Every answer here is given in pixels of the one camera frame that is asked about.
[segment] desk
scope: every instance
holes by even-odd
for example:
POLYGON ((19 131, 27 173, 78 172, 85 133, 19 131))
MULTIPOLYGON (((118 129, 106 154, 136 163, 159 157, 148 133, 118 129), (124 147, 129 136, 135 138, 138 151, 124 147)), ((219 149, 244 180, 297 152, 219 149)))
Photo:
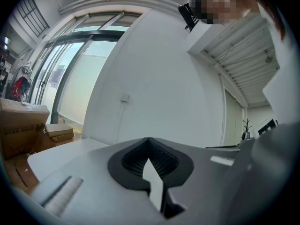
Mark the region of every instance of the desk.
POLYGON ((86 138, 33 154, 28 157, 27 162, 37 180, 41 181, 73 158, 107 146, 94 139, 86 138))

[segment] corrugated metal ceiling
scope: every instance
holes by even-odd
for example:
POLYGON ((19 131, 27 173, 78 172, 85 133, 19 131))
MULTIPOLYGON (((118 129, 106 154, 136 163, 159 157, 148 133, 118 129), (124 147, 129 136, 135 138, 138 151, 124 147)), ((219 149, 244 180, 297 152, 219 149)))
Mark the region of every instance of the corrugated metal ceiling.
POLYGON ((228 26, 204 50, 228 72, 250 107, 266 102, 262 90, 279 65, 265 19, 248 14, 228 26))

